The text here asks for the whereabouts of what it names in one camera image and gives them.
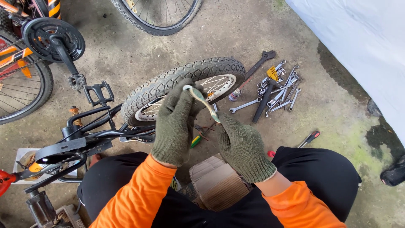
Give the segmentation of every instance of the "bicycle tire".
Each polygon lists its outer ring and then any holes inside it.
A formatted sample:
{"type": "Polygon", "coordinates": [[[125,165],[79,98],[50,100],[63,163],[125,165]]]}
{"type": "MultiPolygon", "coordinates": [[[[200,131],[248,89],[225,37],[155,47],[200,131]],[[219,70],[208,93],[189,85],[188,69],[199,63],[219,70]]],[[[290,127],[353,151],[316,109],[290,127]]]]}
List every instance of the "bicycle tire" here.
{"type": "MultiPolygon", "coordinates": [[[[19,38],[12,33],[12,22],[7,15],[8,12],[6,12],[4,9],[0,10],[0,38],[10,43],[13,43],[16,42],[19,38]]],[[[22,43],[16,44],[15,47],[19,50],[26,48],[26,46],[22,43]]],[[[34,62],[39,59],[39,57],[37,57],[34,54],[31,54],[26,58],[30,62],[34,62]]],[[[29,114],[39,109],[50,98],[53,90],[53,76],[51,69],[45,62],[37,62],[34,65],[36,66],[36,70],[38,71],[38,73],[41,74],[41,79],[43,81],[43,83],[41,83],[42,90],[38,94],[38,97],[35,99],[35,103],[34,104],[30,103],[29,104],[30,107],[24,109],[22,112],[19,112],[18,114],[11,116],[10,115],[0,116],[0,125],[10,123],[28,116],[29,114]]]]}
{"type": "Polygon", "coordinates": [[[123,3],[122,0],[111,0],[111,2],[114,4],[117,10],[122,14],[122,16],[129,22],[131,22],[132,25],[134,25],[141,31],[147,32],[154,36],[161,36],[161,37],[177,33],[178,31],[182,30],[188,23],[190,23],[190,21],[193,20],[193,18],[199,11],[202,1],[203,0],[197,0],[194,10],[188,15],[188,18],[182,24],[169,30],[163,30],[151,28],[150,26],[144,24],[129,11],[129,9],[124,5],[125,3],[123,3]]]}
{"type": "Polygon", "coordinates": [[[241,62],[227,57],[209,58],[162,73],[140,87],[136,88],[122,103],[121,115],[130,126],[149,126],[156,121],[139,121],[135,113],[156,98],[167,94],[183,78],[191,78],[194,82],[218,75],[233,74],[236,82],[224,94],[212,100],[210,104],[227,97],[245,81],[245,68],[241,62]]]}

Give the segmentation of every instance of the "hand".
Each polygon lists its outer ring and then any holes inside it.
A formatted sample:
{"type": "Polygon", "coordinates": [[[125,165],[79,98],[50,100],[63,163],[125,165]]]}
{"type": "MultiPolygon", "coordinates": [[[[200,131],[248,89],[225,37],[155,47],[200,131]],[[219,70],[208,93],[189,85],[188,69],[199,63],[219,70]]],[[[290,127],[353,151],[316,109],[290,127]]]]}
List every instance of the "hand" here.
{"type": "Polygon", "coordinates": [[[203,103],[195,100],[189,91],[183,91],[185,85],[192,85],[207,97],[203,87],[196,86],[190,78],[181,80],[159,108],[156,139],[151,152],[156,161],[177,167],[188,160],[194,119],[205,107],[203,103]]]}
{"type": "Polygon", "coordinates": [[[228,114],[217,112],[222,125],[215,125],[222,158],[249,183],[269,180],[277,168],[264,154],[260,133],[228,114]]]}

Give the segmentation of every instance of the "bicycle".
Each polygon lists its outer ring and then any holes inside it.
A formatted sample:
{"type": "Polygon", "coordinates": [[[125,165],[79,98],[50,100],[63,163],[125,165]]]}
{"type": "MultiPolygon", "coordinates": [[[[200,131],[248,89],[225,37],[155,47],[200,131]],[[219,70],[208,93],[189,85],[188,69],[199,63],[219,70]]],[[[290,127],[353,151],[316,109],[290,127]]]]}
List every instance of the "bicycle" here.
{"type": "Polygon", "coordinates": [[[60,20],[60,0],[0,0],[0,7],[0,124],[5,124],[50,98],[52,62],[68,66],[73,89],[86,85],[72,64],[83,55],[85,42],[76,28],[60,20]]]}
{"type": "Polygon", "coordinates": [[[41,176],[44,173],[51,174],[52,176],[27,187],[24,191],[30,195],[30,199],[27,200],[28,208],[38,226],[52,227],[57,223],[55,210],[45,191],[39,192],[38,188],[55,180],[81,182],[82,179],[67,178],[65,175],[81,166],[84,166],[86,172],[87,157],[111,148],[113,146],[111,141],[115,138],[119,138],[121,142],[154,142],[158,108],[166,94],[183,78],[192,78],[196,84],[203,85],[208,94],[207,102],[213,104],[227,97],[245,81],[245,68],[233,57],[210,58],[185,64],[144,83],[128,95],[123,103],[113,108],[107,105],[108,102],[114,101],[114,95],[105,81],[85,86],[85,94],[88,95],[89,91],[93,91],[98,99],[93,101],[88,96],[89,102],[93,106],[101,105],[101,107],[82,113],[73,107],[71,112],[74,115],[67,120],[66,127],[62,129],[61,140],[36,151],[34,156],[28,159],[30,163],[18,162],[23,171],[12,174],[0,171],[0,196],[12,182],[41,176]],[[104,97],[102,88],[107,90],[110,97],[104,97]],[[106,112],[93,121],[86,125],[82,124],[81,118],[103,111],[106,112]],[[119,111],[125,123],[117,130],[113,117],[119,111]],[[107,123],[110,130],[90,132],[107,123]],[[66,167],[71,161],[76,162],[66,167]]]}
{"type": "Polygon", "coordinates": [[[168,36],[183,29],[195,17],[202,1],[111,0],[131,24],[155,36],[168,36]]]}

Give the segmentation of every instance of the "white tarp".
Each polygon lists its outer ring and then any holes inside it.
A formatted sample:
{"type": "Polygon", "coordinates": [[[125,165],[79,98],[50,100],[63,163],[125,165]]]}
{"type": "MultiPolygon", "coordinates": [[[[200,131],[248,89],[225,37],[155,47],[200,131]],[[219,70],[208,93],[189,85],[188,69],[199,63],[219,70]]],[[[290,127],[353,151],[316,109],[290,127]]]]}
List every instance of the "white tarp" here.
{"type": "Polygon", "coordinates": [[[366,90],[405,145],[405,1],[286,2],[366,90]]]}

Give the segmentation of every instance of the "bicycle wheel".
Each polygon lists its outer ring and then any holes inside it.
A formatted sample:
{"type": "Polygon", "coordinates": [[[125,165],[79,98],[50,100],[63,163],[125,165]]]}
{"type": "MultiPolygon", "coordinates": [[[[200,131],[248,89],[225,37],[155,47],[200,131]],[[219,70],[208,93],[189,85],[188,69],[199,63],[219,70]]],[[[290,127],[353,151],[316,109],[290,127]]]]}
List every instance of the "bicycle wheel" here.
{"type": "Polygon", "coordinates": [[[202,0],[111,0],[140,30],[168,36],[184,28],[197,14],[202,0]]]}
{"type": "MultiPolygon", "coordinates": [[[[8,13],[3,9],[0,11],[0,48],[2,48],[16,42],[18,37],[11,32],[12,25],[7,17],[8,13]]],[[[20,51],[25,48],[25,45],[20,42],[14,47],[20,51]]],[[[17,51],[3,55],[0,59],[17,51]]],[[[44,62],[36,62],[7,75],[8,72],[36,60],[38,57],[32,54],[19,63],[14,62],[0,69],[0,125],[33,113],[51,96],[53,77],[50,68],[44,62]]]]}
{"type": "Polygon", "coordinates": [[[245,68],[233,58],[210,58],[162,73],[127,96],[121,107],[124,121],[134,127],[155,124],[166,94],[183,78],[202,85],[208,93],[207,102],[213,104],[243,83],[245,68]]]}

